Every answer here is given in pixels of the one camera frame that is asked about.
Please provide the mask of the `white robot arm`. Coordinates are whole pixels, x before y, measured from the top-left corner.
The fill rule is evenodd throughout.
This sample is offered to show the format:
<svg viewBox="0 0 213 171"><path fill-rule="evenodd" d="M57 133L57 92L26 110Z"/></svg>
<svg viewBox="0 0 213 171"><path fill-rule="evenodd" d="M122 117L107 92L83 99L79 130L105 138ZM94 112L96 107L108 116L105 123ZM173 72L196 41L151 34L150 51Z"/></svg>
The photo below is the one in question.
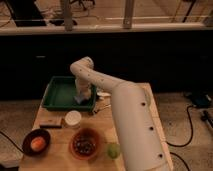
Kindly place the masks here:
<svg viewBox="0 0 213 171"><path fill-rule="evenodd" d="M126 171L171 171L149 100L143 88L93 69L90 57L70 65L70 71L83 83L91 83L111 94L112 117Z"/></svg>

